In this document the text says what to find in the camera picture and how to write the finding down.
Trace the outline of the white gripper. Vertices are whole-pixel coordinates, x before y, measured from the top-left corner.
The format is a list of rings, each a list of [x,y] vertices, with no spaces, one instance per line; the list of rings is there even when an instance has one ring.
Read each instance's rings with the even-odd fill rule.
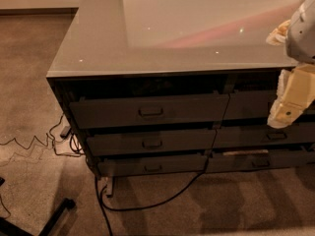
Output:
[[[270,45],[285,44],[286,54],[301,63],[282,70],[277,98],[267,124],[275,129],[290,126],[315,100],[315,0],[304,0],[290,20],[279,24],[266,38]]]

